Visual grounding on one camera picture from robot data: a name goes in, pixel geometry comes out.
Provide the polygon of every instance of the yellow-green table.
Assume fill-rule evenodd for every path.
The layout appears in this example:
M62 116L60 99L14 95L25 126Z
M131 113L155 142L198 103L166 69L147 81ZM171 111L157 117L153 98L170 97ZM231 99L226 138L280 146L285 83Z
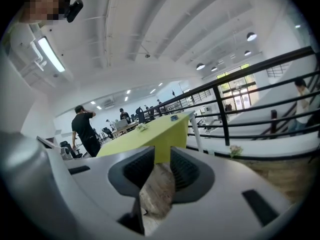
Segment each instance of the yellow-green table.
M171 115L164 115L147 125L148 129L138 131L134 129L104 145L97 157L113 155L143 146L155 147L154 163L170 162L170 148L185 148L187 145L189 115L175 114L178 120L171 121Z

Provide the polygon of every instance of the laptop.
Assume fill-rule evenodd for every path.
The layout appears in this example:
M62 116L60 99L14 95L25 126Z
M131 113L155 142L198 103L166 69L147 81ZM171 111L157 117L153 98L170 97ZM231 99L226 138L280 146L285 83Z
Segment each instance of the laptop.
M127 119L122 119L118 122L115 122L114 123L114 126L117 130L121 130L122 128L125 128L128 126L128 122L127 122Z

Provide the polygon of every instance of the black pants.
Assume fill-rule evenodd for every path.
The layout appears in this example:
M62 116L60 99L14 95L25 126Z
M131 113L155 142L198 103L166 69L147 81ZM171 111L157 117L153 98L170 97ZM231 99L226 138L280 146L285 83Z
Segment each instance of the black pants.
M100 143L96 136L91 136L88 140L82 141L85 150L95 158L100 150Z

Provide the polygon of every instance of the fluorescent light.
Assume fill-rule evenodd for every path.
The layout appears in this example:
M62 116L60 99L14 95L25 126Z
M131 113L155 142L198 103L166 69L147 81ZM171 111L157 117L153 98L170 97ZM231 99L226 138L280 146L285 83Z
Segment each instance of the fluorescent light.
M253 33L253 32L250 32L246 35L246 40L248 42L252 41L252 40L255 40L257 38L257 34Z
M205 66L205 64L199 63L198 65L196 65L196 70L202 70Z
M48 40L43 37L38 41L39 45L41 46L42 50L44 51L45 55L49 58L49 60L52 62L52 64L55 66L55 68L59 72L65 71L64 66L60 63L57 56L55 55L54 51L52 50L50 44L48 43Z

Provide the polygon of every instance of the man in black shirt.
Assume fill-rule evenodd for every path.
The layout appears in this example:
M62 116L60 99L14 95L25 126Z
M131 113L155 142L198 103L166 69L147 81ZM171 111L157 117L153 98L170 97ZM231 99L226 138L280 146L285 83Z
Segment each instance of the man in black shirt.
M76 133L85 148L85 150L93 158L97 156L100 150L100 144L97 140L96 133L90 125L89 119L96 116L93 111L85 110L83 106L79 105L74 109L76 116L72 120L72 148L75 150Z
M120 108L120 112L121 112L121 114L120 114L120 120L126 119L126 121L128 122L128 124L130 124L130 123L131 123L131 119L130 119L129 114L128 114L127 112L125 112L123 108Z

